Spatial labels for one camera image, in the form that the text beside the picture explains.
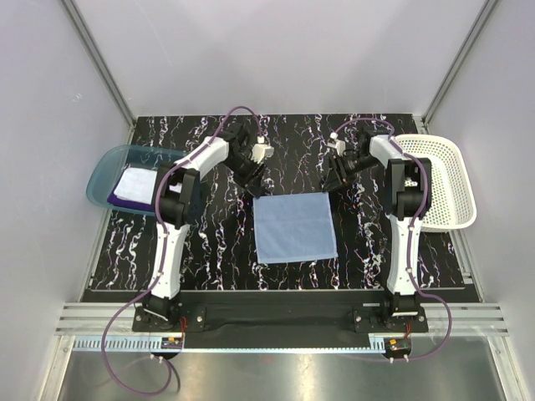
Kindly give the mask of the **blue-edged white towel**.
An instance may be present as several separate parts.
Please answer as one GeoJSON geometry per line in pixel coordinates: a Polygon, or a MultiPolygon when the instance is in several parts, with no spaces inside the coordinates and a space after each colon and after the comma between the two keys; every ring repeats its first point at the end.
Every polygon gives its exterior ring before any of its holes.
{"type": "Polygon", "coordinates": [[[257,261],[262,264],[338,256],[329,195],[266,195],[253,201],[257,261]]]}

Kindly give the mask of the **light blue towel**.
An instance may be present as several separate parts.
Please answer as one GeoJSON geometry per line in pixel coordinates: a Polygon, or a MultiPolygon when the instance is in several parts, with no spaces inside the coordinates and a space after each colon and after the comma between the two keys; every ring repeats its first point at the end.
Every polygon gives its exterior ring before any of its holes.
{"type": "Polygon", "coordinates": [[[156,170],[127,167],[121,174],[113,194],[123,201],[149,205],[152,201],[156,170]]]}

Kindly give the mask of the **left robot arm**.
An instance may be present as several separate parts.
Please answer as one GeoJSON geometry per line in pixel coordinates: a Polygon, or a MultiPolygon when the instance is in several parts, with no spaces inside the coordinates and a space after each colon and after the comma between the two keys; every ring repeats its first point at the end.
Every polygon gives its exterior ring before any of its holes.
{"type": "Polygon", "coordinates": [[[139,297],[136,322],[164,331],[184,322],[179,307],[182,253],[191,226],[205,210],[203,178],[225,165],[237,185],[258,198],[263,193],[265,161],[273,152],[263,135],[251,135],[244,125],[232,123],[216,129],[185,157],[160,165],[151,200],[156,218],[155,261],[150,284],[139,297]]]}

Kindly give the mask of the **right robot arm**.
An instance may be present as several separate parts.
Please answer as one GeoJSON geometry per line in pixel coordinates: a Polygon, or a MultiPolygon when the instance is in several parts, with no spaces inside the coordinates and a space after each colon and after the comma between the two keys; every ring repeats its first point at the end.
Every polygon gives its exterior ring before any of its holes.
{"type": "Polygon", "coordinates": [[[335,192],[352,184],[369,167],[385,168],[383,207],[390,221],[390,269],[385,295],[374,317],[390,331],[419,320],[420,294],[416,283],[419,236],[431,207],[431,161],[403,150],[393,135],[361,130],[358,147],[350,149],[335,132],[328,139],[333,154],[322,191],[335,192]]]}

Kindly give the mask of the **white plastic basket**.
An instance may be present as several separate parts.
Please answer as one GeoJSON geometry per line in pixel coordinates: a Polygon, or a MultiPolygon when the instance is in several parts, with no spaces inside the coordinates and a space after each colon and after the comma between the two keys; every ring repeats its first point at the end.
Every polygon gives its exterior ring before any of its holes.
{"type": "Polygon", "coordinates": [[[431,161],[431,208],[423,219],[424,232],[465,229],[476,220],[476,202],[458,146],[436,135],[396,137],[408,154],[431,161]]]}

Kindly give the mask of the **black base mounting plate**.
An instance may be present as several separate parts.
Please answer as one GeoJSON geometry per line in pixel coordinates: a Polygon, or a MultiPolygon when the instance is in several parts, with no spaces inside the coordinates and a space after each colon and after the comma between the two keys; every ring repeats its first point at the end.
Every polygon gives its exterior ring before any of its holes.
{"type": "Polygon", "coordinates": [[[357,348],[370,334],[386,337],[427,333],[425,312],[419,320],[385,327],[374,317],[384,298],[382,290],[183,291],[179,307],[184,322],[163,329],[136,322],[136,332],[183,330],[188,349],[357,348]]]}

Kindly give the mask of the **teal translucent tray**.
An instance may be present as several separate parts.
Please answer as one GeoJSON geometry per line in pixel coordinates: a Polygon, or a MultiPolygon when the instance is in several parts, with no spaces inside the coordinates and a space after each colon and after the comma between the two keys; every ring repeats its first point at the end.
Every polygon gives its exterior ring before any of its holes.
{"type": "Polygon", "coordinates": [[[163,162],[175,162],[186,155],[181,150],[169,150],[141,145],[121,145],[108,151],[99,161],[86,188],[86,195],[91,203],[113,211],[123,211],[138,215],[153,216],[152,212],[137,211],[113,206],[107,197],[113,192],[122,172],[127,167],[139,167],[158,170],[163,162]]]}

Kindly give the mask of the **right connector board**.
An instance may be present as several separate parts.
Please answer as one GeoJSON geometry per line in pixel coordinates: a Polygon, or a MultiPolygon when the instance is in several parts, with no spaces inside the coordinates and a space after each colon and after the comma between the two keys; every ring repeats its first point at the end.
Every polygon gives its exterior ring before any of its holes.
{"type": "Polygon", "coordinates": [[[412,341],[409,337],[388,338],[385,344],[385,350],[390,353],[407,353],[412,349],[412,341]]]}

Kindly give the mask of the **connector board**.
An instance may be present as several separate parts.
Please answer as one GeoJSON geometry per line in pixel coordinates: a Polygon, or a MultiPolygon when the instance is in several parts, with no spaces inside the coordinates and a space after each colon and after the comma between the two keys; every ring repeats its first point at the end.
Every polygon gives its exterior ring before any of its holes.
{"type": "Polygon", "coordinates": [[[385,350],[390,353],[407,353],[412,349],[412,341],[409,337],[388,338],[385,344],[385,350]]]}
{"type": "Polygon", "coordinates": [[[161,339],[161,349],[183,349],[184,338],[182,336],[163,337],[161,339]]]}

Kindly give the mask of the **left connector board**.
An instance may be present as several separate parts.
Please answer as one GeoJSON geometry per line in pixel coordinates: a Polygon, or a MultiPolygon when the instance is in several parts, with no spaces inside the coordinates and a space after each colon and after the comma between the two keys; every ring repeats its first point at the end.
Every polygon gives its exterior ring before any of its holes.
{"type": "Polygon", "coordinates": [[[182,336],[163,337],[161,339],[161,349],[183,349],[184,338],[182,336]]]}

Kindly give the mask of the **left aluminium corner post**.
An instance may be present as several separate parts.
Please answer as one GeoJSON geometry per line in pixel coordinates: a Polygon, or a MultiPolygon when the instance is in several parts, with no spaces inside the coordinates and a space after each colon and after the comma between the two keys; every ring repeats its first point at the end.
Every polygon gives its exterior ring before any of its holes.
{"type": "Polygon", "coordinates": [[[134,127],[137,118],[131,111],[124,95],[121,93],[113,74],[104,60],[99,46],[96,43],[93,34],[90,32],[89,25],[86,23],[83,14],[79,10],[77,3],[73,0],[59,0],[60,5],[66,12],[69,21],[74,27],[86,53],[97,70],[104,86],[108,90],[115,106],[129,127],[134,127]]]}

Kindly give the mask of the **aluminium corner post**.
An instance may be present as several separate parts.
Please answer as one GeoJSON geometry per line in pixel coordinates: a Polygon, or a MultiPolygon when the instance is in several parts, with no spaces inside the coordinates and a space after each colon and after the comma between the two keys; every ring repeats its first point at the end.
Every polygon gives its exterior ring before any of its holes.
{"type": "Polygon", "coordinates": [[[466,34],[461,46],[456,52],[455,57],[447,69],[446,75],[441,81],[441,84],[433,96],[429,107],[421,116],[421,121],[425,127],[429,126],[435,117],[438,109],[447,96],[451,86],[453,85],[456,76],[461,72],[461,69],[466,62],[467,57],[475,46],[477,40],[481,36],[486,25],[489,23],[493,13],[500,5],[500,0],[486,0],[483,2],[480,11],[478,12],[474,22],[472,23],[468,33],[466,34]]]}
{"type": "Polygon", "coordinates": [[[115,106],[129,127],[134,127],[137,118],[131,111],[124,95],[121,93],[113,74],[104,60],[99,46],[96,43],[93,34],[90,32],[89,25],[86,23],[83,14],[79,10],[77,3],[73,0],[59,0],[60,5],[66,12],[69,21],[74,27],[86,53],[97,70],[104,86],[108,90],[115,106]]]}

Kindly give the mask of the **aluminium rail frame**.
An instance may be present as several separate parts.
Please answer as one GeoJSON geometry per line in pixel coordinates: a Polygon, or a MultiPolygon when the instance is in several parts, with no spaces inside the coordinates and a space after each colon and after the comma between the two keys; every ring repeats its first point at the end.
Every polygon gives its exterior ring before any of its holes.
{"type": "Polygon", "coordinates": [[[426,303],[410,356],[384,356],[395,332],[369,328],[372,302],[332,294],[190,297],[181,348],[159,363],[166,332],[135,332],[133,309],[64,306],[42,400],[531,400],[494,303],[426,303]]]}

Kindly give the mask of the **right aluminium corner post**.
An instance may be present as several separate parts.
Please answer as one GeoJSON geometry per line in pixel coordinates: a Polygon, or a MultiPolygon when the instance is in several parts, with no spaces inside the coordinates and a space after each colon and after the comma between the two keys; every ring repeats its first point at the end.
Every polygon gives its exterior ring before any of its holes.
{"type": "Polygon", "coordinates": [[[447,96],[451,86],[453,85],[456,76],[461,72],[461,69],[466,62],[467,57],[475,46],[477,40],[481,36],[486,25],[489,23],[493,13],[500,5],[500,0],[486,0],[483,2],[480,11],[478,12],[474,22],[472,23],[468,33],[466,34],[461,46],[456,52],[455,57],[447,69],[446,75],[441,81],[441,84],[433,96],[429,107],[421,116],[421,121],[425,127],[429,126],[435,117],[438,109],[447,96]]]}

